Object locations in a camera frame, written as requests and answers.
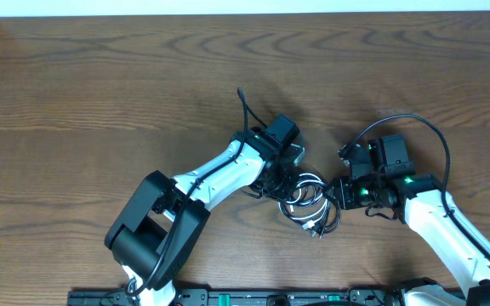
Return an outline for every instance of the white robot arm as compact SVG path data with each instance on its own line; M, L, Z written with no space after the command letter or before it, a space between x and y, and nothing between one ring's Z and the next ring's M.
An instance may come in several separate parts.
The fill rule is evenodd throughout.
M210 211L234 191L249 186L282 201L293 192L294 168L305 154L292 144L296 125L283 115L265 129L236 133L228 148L186 174L167 178L156 171L134 192L105 237L105 246L128 274L126 293L142 306L167 306L174 299L172 279L185 264ZM167 233L149 211L174 223Z
M446 199L453 210L453 216L485 250L490 252L490 242L487 238L460 212L451 195L447 193ZM481 284L490 282L490 261L448 217L442 205L441 192L420 192L414 198L407 199L404 216L410 229L417 232L446 265L464 296L476 298L469 297L470 289L473 291L474 288L481 287ZM433 291L432 287L427 285L412 289L405 294L406 305L464 305L463 300L439 289Z

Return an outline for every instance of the green connector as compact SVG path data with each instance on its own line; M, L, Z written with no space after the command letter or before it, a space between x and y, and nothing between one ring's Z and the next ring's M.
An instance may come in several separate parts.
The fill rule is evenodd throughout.
M230 294L219 295L219 306L230 306Z

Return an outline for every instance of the wooden table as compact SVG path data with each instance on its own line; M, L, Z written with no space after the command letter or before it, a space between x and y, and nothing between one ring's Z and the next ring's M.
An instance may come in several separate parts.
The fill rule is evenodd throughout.
M327 179L369 123L433 121L453 154L449 190L490 239L490 13L0 19L0 304L120 286L106 231L146 174L190 171L227 146L242 128L237 85L264 120L298 123L305 165ZM442 175L427 127L404 120L368 136L388 133L406 136L419 171ZM407 226L349 211L318 240L274 201L236 193L179 281L338 288L421 276L456 286Z

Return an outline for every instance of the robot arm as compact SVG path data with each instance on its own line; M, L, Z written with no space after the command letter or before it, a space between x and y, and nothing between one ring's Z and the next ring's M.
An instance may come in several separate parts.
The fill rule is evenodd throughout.
M138 292L141 305L173 300L171 280L190 256L210 211L232 192L250 185L261 195L288 197L297 177L293 168L305 153L292 144L298 135L296 125L279 115L266 129L249 130L247 137L236 133L222 154L194 171L171 179L155 171L141 182L105 236L105 246L134 280L128 286L135 290L148 280L146 290ZM172 235L148 217L150 210L174 221Z
M446 198L455 218L490 252L487 238L460 212L451 195L447 194ZM440 191L420 192L414 198L406 199L404 222L434 250L455 277L463 294L469 300L477 299L478 297L470 295L477 294L476 288L481 285L489 285L490 262L447 217Z
M338 202L343 210L366 207L369 217L399 219L432 247L469 304L490 298L490 261L474 244L490 253L490 242L460 212L449 193L448 209L471 238L447 215L442 184L433 175L415 175L401 135L369 140L367 149L355 144L340 155L350 175L335 179L327 187L328 199ZM369 214L370 209L383 207L391 208L394 215ZM464 305L463 300L435 284L409 286L401 298L405 305Z

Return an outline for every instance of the table surface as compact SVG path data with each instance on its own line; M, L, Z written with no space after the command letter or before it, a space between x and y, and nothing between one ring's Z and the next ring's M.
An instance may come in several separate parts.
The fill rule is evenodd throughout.
M431 120L453 155L449 190L490 240L490 13L0 19L0 304L120 286L106 231L146 174L185 173L227 146L242 129L238 85L265 121L298 123L305 166L327 179L369 123ZM442 175L427 127L368 137L388 133L405 135L420 172ZM456 286L405 225L343 212L319 240L274 201L235 193L178 280L305 289L422 276Z

